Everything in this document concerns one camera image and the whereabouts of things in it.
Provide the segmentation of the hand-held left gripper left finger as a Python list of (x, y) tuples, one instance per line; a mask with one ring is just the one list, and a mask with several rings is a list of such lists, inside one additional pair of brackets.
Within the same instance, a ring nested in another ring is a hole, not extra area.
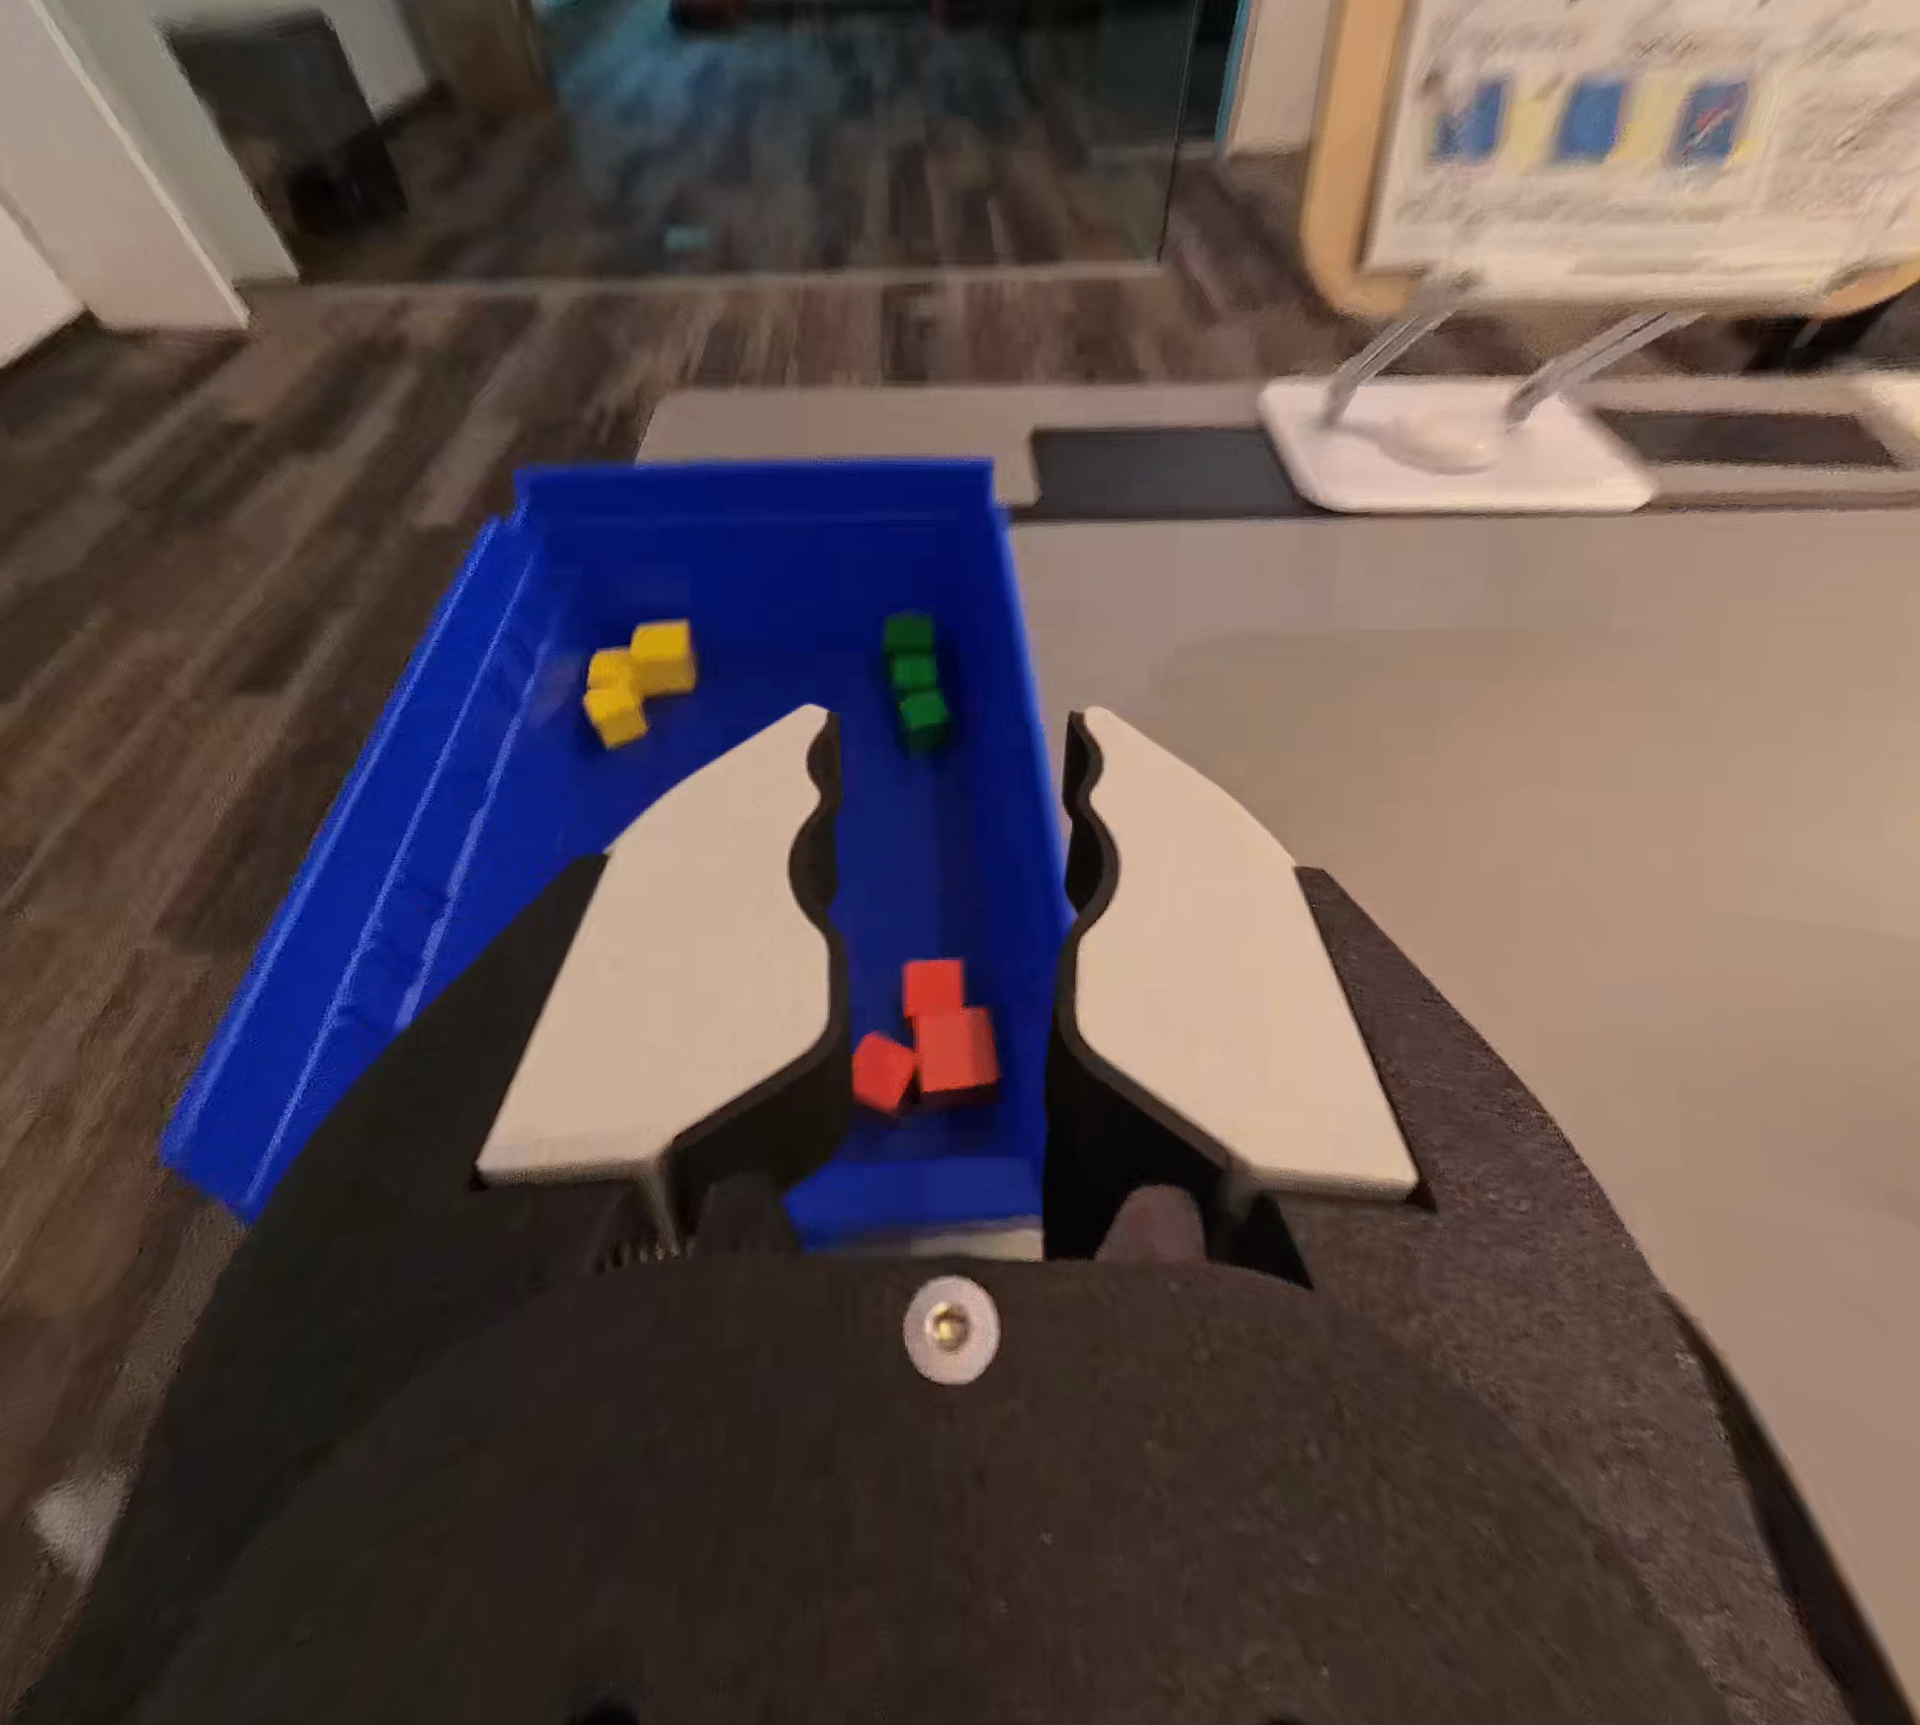
[(842, 801), (837, 718), (798, 705), (619, 832), (476, 1157), (483, 1183), (627, 1182), (690, 1224), (721, 1182), (789, 1191), (837, 1154)]

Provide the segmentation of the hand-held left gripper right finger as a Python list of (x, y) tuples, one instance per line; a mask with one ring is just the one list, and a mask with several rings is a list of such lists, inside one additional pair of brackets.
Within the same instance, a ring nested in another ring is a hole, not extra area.
[(1208, 1234), (1287, 1197), (1405, 1207), (1421, 1165), (1299, 862), (1108, 705), (1068, 715), (1068, 935), (1043, 1068), (1043, 1229), (1155, 1183)]

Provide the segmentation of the blue plastic bin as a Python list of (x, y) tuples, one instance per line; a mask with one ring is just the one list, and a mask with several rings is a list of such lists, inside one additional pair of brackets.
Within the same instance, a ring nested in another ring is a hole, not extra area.
[[(932, 613), (953, 740), (902, 744), (881, 620)], [(607, 752), (594, 652), (688, 619), (697, 686)], [(813, 1248), (1037, 1224), (1043, 1061), (1068, 932), (1061, 801), (1010, 532), (982, 459), (563, 466), (519, 475), (344, 777), (159, 1138), (255, 1219), (348, 1084), (576, 858), (798, 705), (837, 718), (832, 922), (851, 1035), (894, 1028), (902, 966), (962, 958), (994, 1016), (990, 1105), (857, 1116), (789, 1207)]]

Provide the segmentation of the dark low cabinet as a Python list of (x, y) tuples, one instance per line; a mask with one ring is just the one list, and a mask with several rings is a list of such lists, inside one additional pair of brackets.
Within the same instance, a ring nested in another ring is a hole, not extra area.
[(388, 135), (321, 10), (197, 20), (164, 42), (283, 233), (332, 240), (406, 216)]

